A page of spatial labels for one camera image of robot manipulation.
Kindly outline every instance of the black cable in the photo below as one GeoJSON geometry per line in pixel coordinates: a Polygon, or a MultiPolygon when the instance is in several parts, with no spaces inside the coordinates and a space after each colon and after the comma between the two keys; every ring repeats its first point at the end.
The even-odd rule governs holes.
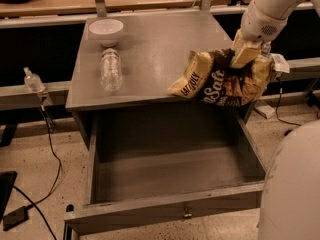
{"type": "Polygon", "coordinates": [[[22,190],[20,190],[18,187],[13,186],[13,188],[16,189],[16,190],[17,190],[21,195],[23,195],[26,199],[28,199],[28,201],[32,204],[32,206],[34,206],[34,207],[37,209],[37,211],[40,213],[42,219],[43,219],[44,222],[46,223],[46,225],[47,225],[47,227],[48,227],[51,235],[53,236],[53,239],[57,240],[57,238],[56,238],[56,236],[54,235],[54,233],[53,233],[53,231],[52,231],[52,229],[51,229],[48,221],[47,221],[46,218],[44,217],[44,215],[43,215],[43,213],[41,212],[41,210],[39,209],[39,207],[38,207],[22,190]]]}
{"type": "MultiPolygon", "coordinates": [[[[54,152],[53,147],[52,147],[50,127],[49,127],[48,119],[47,119],[47,117],[46,117],[46,116],[44,115],[44,113],[43,113],[43,109],[44,109],[44,107],[42,107],[42,109],[39,109],[39,110],[40,110],[40,112],[41,112],[41,114],[42,114],[42,116],[43,116],[43,118],[44,118],[44,121],[46,122],[46,127],[47,127],[47,131],[48,131],[48,137],[49,137],[49,143],[50,143],[51,152],[52,152],[53,156],[58,160],[59,166],[58,166],[57,176],[56,176],[56,178],[55,178],[55,180],[54,180],[54,182],[53,182],[53,184],[52,184],[52,187],[51,187],[49,193],[48,193],[45,197],[43,197],[42,199],[36,201],[35,204],[39,204],[39,203],[41,203],[42,201],[46,200],[46,199],[53,193],[54,187],[55,187],[55,185],[56,185],[56,183],[57,183],[57,181],[58,181],[58,178],[59,178],[59,176],[60,176],[60,171],[62,170],[61,160],[60,160],[60,158],[56,155],[56,153],[54,152]]],[[[30,204],[30,205],[28,205],[26,208],[27,208],[27,210],[29,210],[29,209],[31,209],[32,207],[33,207],[33,204],[30,204]]]]}
{"type": "Polygon", "coordinates": [[[281,98],[282,98],[282,82],[281,82],[280,78],[278,78],[278,81],[279,81],[279,84],[280,84],[280,92],[279,92],[278,104],[277,104],[277,107],[276,107],[277,119],[278,119],[280,122],[282,122],[282,123],[286,123],[286,124],[290,124],[290,125],[296,125],[296,126],[301,126],[301,124],[288,122],[288,121],[285,121],[285,120],[279,118],[278,109],[279,109],[280,102],[281,102],[281,98]]]}

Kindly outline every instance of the white robot body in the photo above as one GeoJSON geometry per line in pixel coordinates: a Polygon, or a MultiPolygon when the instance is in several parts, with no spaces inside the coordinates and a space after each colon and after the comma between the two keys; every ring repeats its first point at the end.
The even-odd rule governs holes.
{"type": "Polygon", "coordinates": [[[278,146],[263,190],[258,240],[320,237],[320,120],[278,146]]]}
{"type": "MultiPolygon", "coordinates": [[[[243,38],[273,41],[287,24],[293,10],[306,0],[252,0],[241,20],[243,38]]],[[[310,0],[320,14],[320,0],[310,0]]]]}
{"type": "MultiPolygon", "coordinates": [[[[243,39],[273,41],[303,1],[251,1],[241,21],[243,39]]],[[[310,1],[320,15],[320,0],[310,1]]],[[[301,239],[320,239],[320,120],[281,142],[261,200],[258,240],[301,239]]]]}

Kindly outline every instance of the floor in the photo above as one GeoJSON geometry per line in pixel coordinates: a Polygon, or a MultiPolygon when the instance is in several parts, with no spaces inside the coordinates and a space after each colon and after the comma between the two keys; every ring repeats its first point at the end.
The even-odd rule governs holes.
{"type": "MultiPolygon", "coordinates": [[[[267,102],[275,107],[278,97],[267,102]]],[[[279,116],[290,122],[304,124],[317,120],[318,109],[307,106],[301,98],[284,100],[279,116]]],[[[81,209],[87,173],[88,151],[72,118],[56,120],[52,134],[53,149],[62,160],[63,172],[54,193],[39,208],[48,220],[57,239],[63,239],[63,217],[69,204],[81,209]]],[[[256,142],[262,163],[268,167],[272,154],[287,130],[296,126],[281,123],[275,116],[265,119],[253,111],[247,123],[256,142]]],[[[15,170],[16,186],[33,200],[45,196],[57,172],[57,160],[53,157],[44,122],[20,124],[10,146],[0,148],[0,171],[15,170]]],[[[28,201],[13,190],[6,213],[28,201]]],[[[7,231],[0,226],[0,239],[53,239],[36,209],[29,211],[29,220],[7,231]]],[[[98,240],[254,240],[257,239],[259,209],[224,213],[185,221],[162,223],[139,228],[112,231],[83,236],[80,239],[98,240]]]]}

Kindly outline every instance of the white bowl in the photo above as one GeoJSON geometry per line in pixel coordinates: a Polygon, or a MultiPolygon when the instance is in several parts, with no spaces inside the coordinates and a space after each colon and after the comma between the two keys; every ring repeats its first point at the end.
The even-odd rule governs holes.
{"type": "Polygon", "coordinates": [[[115,46],[123,31],[123,23],[114,19],[103,19],[89,26],[90,38],[97,40],[104,47],[115,46]]]}

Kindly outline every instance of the gray metal surface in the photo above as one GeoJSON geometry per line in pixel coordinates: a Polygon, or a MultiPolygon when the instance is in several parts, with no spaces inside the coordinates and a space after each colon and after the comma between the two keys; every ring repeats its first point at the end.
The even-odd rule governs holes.
{"type": "Polygon", "coordinates": [[[193,193],[264,179],[229,110],[202,103],[106,110],[96,118],[93,203],[193,193]]]}
{"type": "MultiPolygon", "coordinates": [[[[50,96],[50,101],[45,105],[64,105],[70,84],[69,81],[45,83],[45,91],[50,96]]],[[[40,100],[37,94],[30,93],[24,85],[0,87],[0,111],[36,108],[39,105],[40,100]]]]}
{"type": "Polygon", "coordinates": [[[100,85],[104,51],[84,29],[66,108],[70,111],[171,100],[167,88],[183,75],[190,50],[230,48],[232,41],[209,12],[117,17],[124,33],[114,47],[122,60],[122,88],[110,94],[100,85]]]}
{"type": "Polygon", "coordinates": [[[281,81],[318,78],[320,76],[320,58],[288,60],[290,74],[283,74],[281,81]]]}
{"type": "Polygon", "coordinates": [[[167,103],[92,113],[86,206],[65,215],[79,235],[259,206],[265,173],[232,109],[167,103]]]}

